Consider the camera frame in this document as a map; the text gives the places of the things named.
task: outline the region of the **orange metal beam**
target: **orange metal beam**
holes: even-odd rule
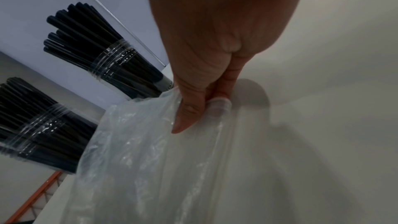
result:
[[[57,181],[62,172],[54,172],[49,179],[4,223],[12,224],[17,222],[33,204]]]

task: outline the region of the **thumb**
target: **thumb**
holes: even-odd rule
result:
[[[199,121],[205,109],[206,89],[200,90],[178,82],[182,100],[175,116],[173,134],[180,133]]]

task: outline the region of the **bundle of black straws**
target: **bundle of black straws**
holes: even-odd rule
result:
[[[69,5],[47,22],[58,30],[44,51],[89,71],[130,98],[158,97],[172,81],[146,61],[88,4]]]
[[[21,78],[0,85],[0,153],[76,171],[97,125]]]

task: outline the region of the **hand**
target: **hand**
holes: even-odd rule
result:
[[[280,36],[299,0],[149,0],[182,102],[173,133],[229,97],[243,66]]]

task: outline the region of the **table surface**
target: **table surface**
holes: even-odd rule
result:
[[[216,223],[398,222],[397,34],[398,0],[300,1],[231,98]],[[35,224],[59,222],[72,182]]]

